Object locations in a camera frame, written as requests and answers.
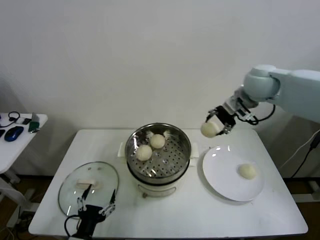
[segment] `robotic arm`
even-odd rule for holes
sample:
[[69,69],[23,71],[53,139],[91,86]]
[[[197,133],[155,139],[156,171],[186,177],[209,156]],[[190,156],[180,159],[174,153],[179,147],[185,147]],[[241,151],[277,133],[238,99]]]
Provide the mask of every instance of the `robotic arm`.
[[[250,112],[259,102],[274,104],[272,113],[263,119]],[[206,137],[228,134],[235,117],[251,125],[269,118],[275,105],[299,117],[320,123],[320,72],[277,69],[258,65],[244,77],[243,85],[222,105],[210,110],[201,132]]]

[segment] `blue computer mouse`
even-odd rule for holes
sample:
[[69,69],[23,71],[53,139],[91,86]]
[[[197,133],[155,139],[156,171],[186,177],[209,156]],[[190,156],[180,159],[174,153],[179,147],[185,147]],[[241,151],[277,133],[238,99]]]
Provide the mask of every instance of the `blue computer mouse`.
[[16,140],[19,135],[24,131],[23,126],[14,126],[13,128],[10,128],[4,135],[4,140],[7,142],[13,142]]

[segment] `white plate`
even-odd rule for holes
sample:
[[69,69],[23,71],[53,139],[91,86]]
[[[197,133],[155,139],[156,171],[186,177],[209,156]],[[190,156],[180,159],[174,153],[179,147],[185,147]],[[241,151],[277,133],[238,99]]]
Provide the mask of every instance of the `white plate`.
[[[216,146],[204,156],[202,168],[208,183],[222,196],[235,201],[250,201],[262,191],[264,177],[257,164],[241,158],[230,146]],[[253,164],[257,176],[246,179],[238,174],[242,164]]]

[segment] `steamed bun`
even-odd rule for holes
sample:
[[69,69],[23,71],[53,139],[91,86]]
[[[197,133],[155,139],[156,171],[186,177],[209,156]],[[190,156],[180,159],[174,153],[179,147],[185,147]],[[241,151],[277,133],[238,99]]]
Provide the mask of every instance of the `steamed bun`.
[[140,161],[147,161],[152,156],[152,149],[148,145],[141,145],[136,151],[136,158]]
[[150,144],[155,149],[161,149],[166,144],[166,139],[161,134],[155,134],[151,137]]
[[256,168],[250,163],[242,164],[238,169],[238,173],[240,176],[249,180],[252,180],[257,176]]

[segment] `small white table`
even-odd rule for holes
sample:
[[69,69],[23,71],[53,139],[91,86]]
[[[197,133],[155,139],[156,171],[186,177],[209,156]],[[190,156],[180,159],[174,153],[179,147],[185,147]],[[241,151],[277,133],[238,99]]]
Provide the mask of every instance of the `small white table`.
[[[30,233],[66,236],[66,216],[58,205],[65,177],[85,163],[103,161],[118,171],[120,185],[115,211],[94,231],[94,238],[242,238],[304,234],[308,226],[276,166],[254,130],[234,130],[229,135],[205,138],[198,129],[186,129],[197,143],[200,158],[189,167],[175,193],[162,198],[143,198],[133,182],[126,161],[117,157],[121,142],[133,130],[80,130],[57,170],[35,216]],[[260,195],[251,202],[235,202],[218,196],[201,173],[202,156],[209,147],[236,147],[253,158],[265,176]],[[67,228],[75,233],[77,220]]]
[[[0,112],[0,124],[2,126],[6,126],[10,124],[11,122],[9,121],[8,113],[2,113]],[[22,118],[31,118],[32,114],[30,113],[21,113],[20,116]],[[45,114],[37,114],[39,117],[39,127],[42,128],[43,125],[46,123],[48,120],[47,115]],[[5,130],[7,132],[9,129],[15,127],[15,126],[22,126],[24,127],[23,132],[21,135],[12,142],[7,142],[5,141],[5,134],[4,133],[0,137],[0,174],[5,174],[9,179],[10,183],[19,183],[20,179],[17,177],[15,172],[10,169],[12,164],[16,161],[16,159],[19,157],[19,155],[22,153],[22,151],[26,148],[26,146],[31,142],[31,140],[35,137],[37,133],[29,133],[29,124],[27,125],[22,125],[22,124],[17,124],[13,123],[10,126],[7,127],[2,127],[0,129]],[[31,204],[29,202],[30,197],[34,193],[34,189],[28,189],[25,195],[22,195],[19,191],[16,191],[10,184],[5,182],[2,178],[0,178],[0,191],[10,198],[11,200],[15,201],[19,206],[22,207],[21,211],[23,210],[29,210],[35,212],[38,204]],[[8,227],[13,227],[16,223],[16,220],[18,219],[18,208],[16,211],[13,213],[11,219],[8,221],[7,226]]]

